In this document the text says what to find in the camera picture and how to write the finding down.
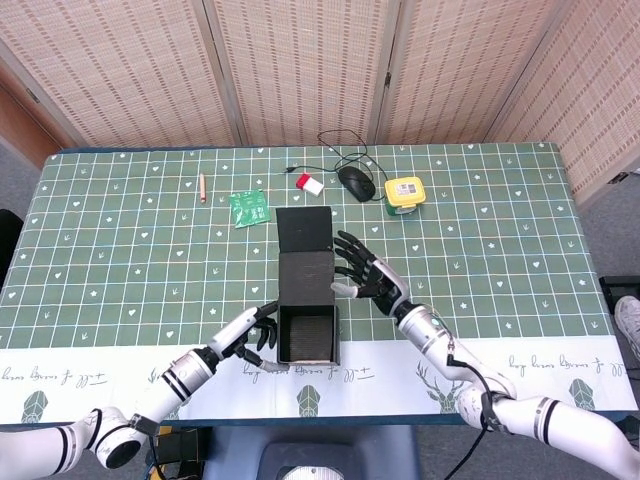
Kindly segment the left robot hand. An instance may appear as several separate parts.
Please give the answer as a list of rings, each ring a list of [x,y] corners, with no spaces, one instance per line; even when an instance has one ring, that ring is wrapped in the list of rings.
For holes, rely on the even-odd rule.
[[[276,346],[277,323],[271,315],[277,310],[277,301],[245,310],[217,333],[208,343],[208,347],[220,360],[235,355],[268,373],[288,371],[289,367],[287,365],[265,360],[246,347],[252,330],[260,332],[260,337],[257,341],[258,351],[265,345],[268,345],[270,349]]]

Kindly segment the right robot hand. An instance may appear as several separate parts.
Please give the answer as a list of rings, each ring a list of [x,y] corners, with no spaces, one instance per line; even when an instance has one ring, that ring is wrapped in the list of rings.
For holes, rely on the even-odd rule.
[[[399,306],[409,300],[408,284],[354,235],[339,230],[334,243],[334,253],[349,264],[336,266],[335,273],[352,281],[352,285],[332,282],[334,293],[345,298],[369,298],[383,315],[396,317]]]

